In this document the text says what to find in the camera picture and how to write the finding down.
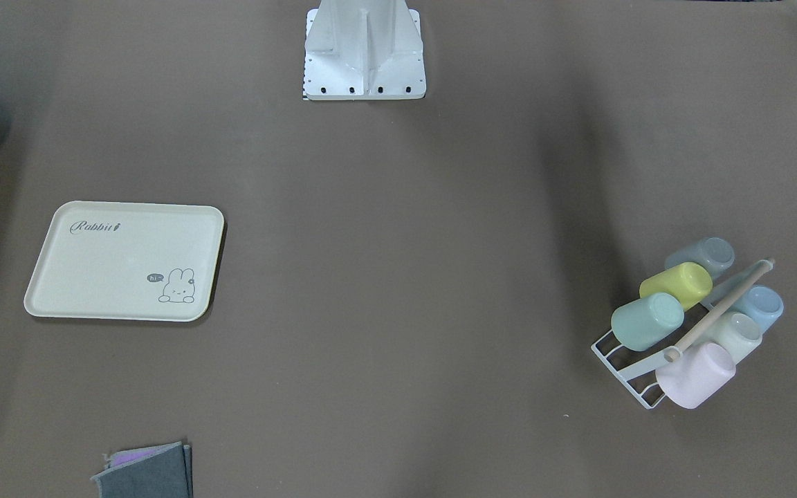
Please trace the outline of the yellow plastic cup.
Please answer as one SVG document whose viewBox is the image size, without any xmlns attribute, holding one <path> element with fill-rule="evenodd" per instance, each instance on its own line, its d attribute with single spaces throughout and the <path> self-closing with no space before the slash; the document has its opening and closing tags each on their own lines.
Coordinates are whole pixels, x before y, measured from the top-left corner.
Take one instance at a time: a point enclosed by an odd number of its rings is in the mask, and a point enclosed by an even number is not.
<svg viewBox="0 0 797 498">
<path fill-rule="evenodd" d="M 676 297 L 684 310 L 702 302 L 713 289 L 711 274 L 695 262 L 683 262 L 642 281 L 639 297 L 667 293 Z"/>
</svg>

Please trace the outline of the grey plastic cup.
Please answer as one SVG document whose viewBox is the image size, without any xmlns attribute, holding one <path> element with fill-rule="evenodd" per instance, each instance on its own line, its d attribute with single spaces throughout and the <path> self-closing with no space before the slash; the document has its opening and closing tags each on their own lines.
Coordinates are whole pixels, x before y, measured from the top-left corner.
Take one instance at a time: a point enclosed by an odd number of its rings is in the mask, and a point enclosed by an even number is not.
<svg viewBox="0 0 797 498">
<path fill-rule="evenodd" d="M 733 246 L 721 237 L 706 237 L 684 246 L 664 259 L 664 268 L 692 262 L 703 267 L 713 281 L 718 280 L 735 262 Z"/>
</svg>

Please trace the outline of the green plastic cup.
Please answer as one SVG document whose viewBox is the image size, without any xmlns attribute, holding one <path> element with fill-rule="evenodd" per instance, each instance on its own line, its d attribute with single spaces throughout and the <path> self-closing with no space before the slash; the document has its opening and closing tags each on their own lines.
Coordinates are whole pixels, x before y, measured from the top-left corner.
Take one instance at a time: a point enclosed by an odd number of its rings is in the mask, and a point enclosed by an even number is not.
<svg viewBox="0 0 797 498">
<path fill-rule="evenodd" d="M 614 310 L 611 330 L 624 347 L 644 352 L 676 331 L 683 321 L 684 309 L 678 299 L 658 291 Z"/>
</svg>

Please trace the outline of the cream rabbit print tray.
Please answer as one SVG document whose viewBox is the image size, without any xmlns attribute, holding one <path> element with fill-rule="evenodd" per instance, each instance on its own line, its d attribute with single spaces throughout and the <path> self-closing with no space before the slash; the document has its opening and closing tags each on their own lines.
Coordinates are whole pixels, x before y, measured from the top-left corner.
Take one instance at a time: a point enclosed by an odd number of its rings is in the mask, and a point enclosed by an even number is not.
<svg viewBox="0 0 797 498">
<path fill-rule="evenodd" d="M 193 322 L 208 311 L 225 226 L 208 205 L 64 203 L 24 308 L 36 317 Z"/>
</svg>

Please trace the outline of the white plastic cup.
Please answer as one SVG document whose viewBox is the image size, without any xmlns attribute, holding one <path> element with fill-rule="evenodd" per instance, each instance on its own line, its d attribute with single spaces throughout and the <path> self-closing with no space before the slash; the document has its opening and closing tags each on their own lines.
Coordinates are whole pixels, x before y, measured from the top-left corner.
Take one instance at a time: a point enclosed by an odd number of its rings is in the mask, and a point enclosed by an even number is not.
<svg viewBox="0 0 797 498">
<path fill-rule="evenodd" d="M 712 342 L 724 347 L 735 365 L 761 346 L 761 327 L 748 315 L 737 311 L 722 314 L 708 331 Z"/>
</svg>

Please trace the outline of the light blue plastic cup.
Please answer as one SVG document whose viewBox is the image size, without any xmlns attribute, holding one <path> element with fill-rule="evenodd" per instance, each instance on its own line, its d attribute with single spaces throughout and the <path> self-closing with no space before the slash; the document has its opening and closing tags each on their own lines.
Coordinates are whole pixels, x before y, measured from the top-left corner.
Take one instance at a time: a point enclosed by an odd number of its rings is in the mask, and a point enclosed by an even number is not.
<svg viewBox="0 0 797 498">
<path fill-rule="evenodd" d="M 777 291 L 766 286 L 752 286 L 730 306 L 729 311 L 749 316 L 765 334 L 781 318 L 785 304 Z"/>
</svg>

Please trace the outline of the grey folded cloth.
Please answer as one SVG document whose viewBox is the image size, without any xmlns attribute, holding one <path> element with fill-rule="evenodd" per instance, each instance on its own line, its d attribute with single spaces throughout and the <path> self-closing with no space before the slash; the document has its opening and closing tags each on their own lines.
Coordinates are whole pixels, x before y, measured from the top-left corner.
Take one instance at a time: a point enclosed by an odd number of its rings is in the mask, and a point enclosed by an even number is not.
<svg viewBox="0 0 797 498">
<path fill-rule="evenodd" d="M 109 454 L 91 481 L 99 497 L 193 497 L 191 447 L 177 441 Z"/>
</svg>

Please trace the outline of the pink plastic cup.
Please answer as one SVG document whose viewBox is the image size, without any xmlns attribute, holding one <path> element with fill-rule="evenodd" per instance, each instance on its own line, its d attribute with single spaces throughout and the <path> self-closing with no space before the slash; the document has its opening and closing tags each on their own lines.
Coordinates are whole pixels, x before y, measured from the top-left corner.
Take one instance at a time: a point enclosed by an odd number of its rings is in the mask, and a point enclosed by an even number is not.
<svg viewBox="0 0 797 498">
<path fill-rule="evenodd" d="M 736 374 L 736 363 L 720 344 L 705 342 L 689 348 L 669 365 L 656 369 L 656 380 L 668 399 L 684 409 L 696 409 Z"/>
</svg>

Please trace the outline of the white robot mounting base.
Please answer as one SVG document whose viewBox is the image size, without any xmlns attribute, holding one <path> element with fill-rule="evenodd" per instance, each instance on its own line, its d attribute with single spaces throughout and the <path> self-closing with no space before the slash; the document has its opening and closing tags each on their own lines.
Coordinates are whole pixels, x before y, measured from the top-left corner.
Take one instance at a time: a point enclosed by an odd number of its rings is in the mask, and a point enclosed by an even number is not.
<svg viewBox="0 0 797 498">
<path fill-rule="evenodd" d="M 418 10 L 405 1 L 322 1 L 306 14 L 303 98 L 421 99 L 427 93 Z"/>
</svg>

